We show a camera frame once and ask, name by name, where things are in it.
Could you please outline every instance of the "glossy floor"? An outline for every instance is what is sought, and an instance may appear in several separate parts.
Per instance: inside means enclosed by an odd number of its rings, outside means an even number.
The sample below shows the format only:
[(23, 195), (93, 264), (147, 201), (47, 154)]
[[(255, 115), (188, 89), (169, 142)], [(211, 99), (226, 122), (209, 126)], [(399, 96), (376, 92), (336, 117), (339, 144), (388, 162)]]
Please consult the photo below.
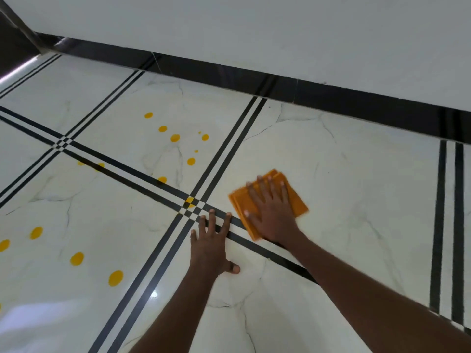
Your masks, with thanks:
[(70, 56), (35, 68), (51, 57), (0, 88), (0, 352), (130, 350), (211, 207), (218, 224), (235, 215), (242, 271), (216, 281), (192, 352), (368, 352), (296, 259), (238, 220), (227, 194), (272, 168), (313, 241), (471, 325), (467, 146)]

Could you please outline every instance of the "finger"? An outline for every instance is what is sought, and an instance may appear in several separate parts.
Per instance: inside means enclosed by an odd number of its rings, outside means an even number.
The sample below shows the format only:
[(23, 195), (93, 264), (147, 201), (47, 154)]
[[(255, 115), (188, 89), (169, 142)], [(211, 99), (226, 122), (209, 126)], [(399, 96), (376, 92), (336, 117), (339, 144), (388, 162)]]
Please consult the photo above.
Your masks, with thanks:
[(273, 178), (271, 176), (268, 177), (268, 185), (270, 186), (271, 195), (274, 200), (280, 200), (280, 196), (276, 191), (275, 184), (273, 183)]
[(197, 242), (197, 237), (196, 237), (196, 230), (192, 229), (190, 233), (190, 243), (193, 245), (194, 243)]
[(270, 192), (268, 192), (268, 188), (265, 184), (265, 179), (262, 176), (259, 175), (259, 176), (257, 176), (257, 181), (259, 183), (260, 192), (262, 193), (262, 196), (265, 197), (266, 200), (268, 198), (271, 198)]
[(232, 261), (226, 260), (226, 263), (224, 264), (224, 271), (231, 274), (238, 274), (240, 273), (240, 266), (234, 264)]
[(260, 233), (262, 232), (262, 221), (257, 218), (257, 216), (253, 213), (249, 213), (248, 210), (244, 211), (245, 217), (255, 226), (256, 230)]
[(216, 215), (214, 209), (209, 210), (209, 225), (208, 225), (208, 234), (214, 235), (216, 232)]
[(221, 230), (219, 231), (219, 236), (222, 238), (226, 238), (227, 233), (229, 233), (229, 226), (231, 225), (231, 217), (232, 214), (231, 212), (226, 213), (226, 218), (224, 218), (224, 224), (221, 227)]
[(200, 237), (206, 234), (206, 216), (202, 215), (199, 222)]
[(288, 190), (286, 189), (286, 184), (281, 182), (281, 200), (283, 203), (289, 203)]
[(249, 190), (250, 198), (252, 198), (252, 201), (255, 203), (257, 208), (260, 209), (260, 207), (263, 205), (263, 201), (260, 199), (257, 191), (253, 187), (252, 182), (247, 182), (245, 185), (247, 186), (247, 189)]

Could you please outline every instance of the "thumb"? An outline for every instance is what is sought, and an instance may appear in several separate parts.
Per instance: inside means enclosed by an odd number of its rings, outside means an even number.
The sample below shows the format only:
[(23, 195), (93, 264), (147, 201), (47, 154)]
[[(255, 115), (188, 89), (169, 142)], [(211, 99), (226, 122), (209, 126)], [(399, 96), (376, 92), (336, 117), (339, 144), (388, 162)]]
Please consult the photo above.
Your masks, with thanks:
[(240, 266), (234, 264), (232, 261), (226, 260), (226, 263), (224, 264), (224, 271), (231, 274), (238, 274), (240, 273)]
[(262, 221), (257, 218), (254, 213), (249, 213), (248, 210), (244, 211), (245, 217), (256, 227), (256, 229), (261, 233), (262, 232)]

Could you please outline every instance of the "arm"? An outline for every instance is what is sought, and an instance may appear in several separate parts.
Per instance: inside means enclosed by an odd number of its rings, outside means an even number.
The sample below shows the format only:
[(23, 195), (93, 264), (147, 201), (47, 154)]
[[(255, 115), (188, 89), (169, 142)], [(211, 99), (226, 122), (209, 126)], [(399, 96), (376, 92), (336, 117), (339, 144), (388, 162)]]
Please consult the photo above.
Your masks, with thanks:
[(312, 243), (296, 225), (286, 188), (279, 195), (271, 179), (268, 186), (261, 176), (258, 180), (263, 200), (247, 186), (261, 218), (244, 214), (308, 269), (374, 353), (471, 352), (471, 338), (464, 332)]
[(226, 259), (224, 243), (230, 219), (231, 214), (227, 213), (221, 231), (216, 233), (216, 217), (212, 209), (206, 232), (205, 217), (201, 216), (199, 237), (196, 237), (196, 231), (191, 231), (188, 272), (168, 304), (130, 353), (184, 353), (190, 350), (216, 278), (223, 272), (240, 272), (238, 265)]

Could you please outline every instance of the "hand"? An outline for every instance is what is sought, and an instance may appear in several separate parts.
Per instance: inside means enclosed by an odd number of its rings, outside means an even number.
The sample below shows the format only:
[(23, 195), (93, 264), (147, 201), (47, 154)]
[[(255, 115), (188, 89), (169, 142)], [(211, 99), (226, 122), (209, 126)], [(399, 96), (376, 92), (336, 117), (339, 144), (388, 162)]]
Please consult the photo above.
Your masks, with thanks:
[(209, 226), (206, 231), (206, 217), (200, 218), (199, 237), (196, 237), (196, 231), (191, 231), (191, 257), (190, 268), (196, 268), (204, 271), (204, 274), (214, 275), (214, 279), (223, 272), (238, 274), (239, 265), (226, 259), (226, 236), (229, 232), (231, 214), (226, 213), (224, 224), (221, 231), (216, 233), (216, 215), (214, 209), (209, 211)]
[(287, 241), (300, 233), (291, 210), (286, 186), (284, 183), (281, 183), (280, 196), (275, 189), (271, 177), (268, 178), (270, 191), (262, 176), (257, 176), (257, 180), (262, 197), (257, 194), (251, 182), (247, 182), (246, 185), (250, 197), (262, 217), (257, 218), (254, 213), (249, 213), (247, 210), (244, 212), (244, 215), (263, 237), (286, 247)]

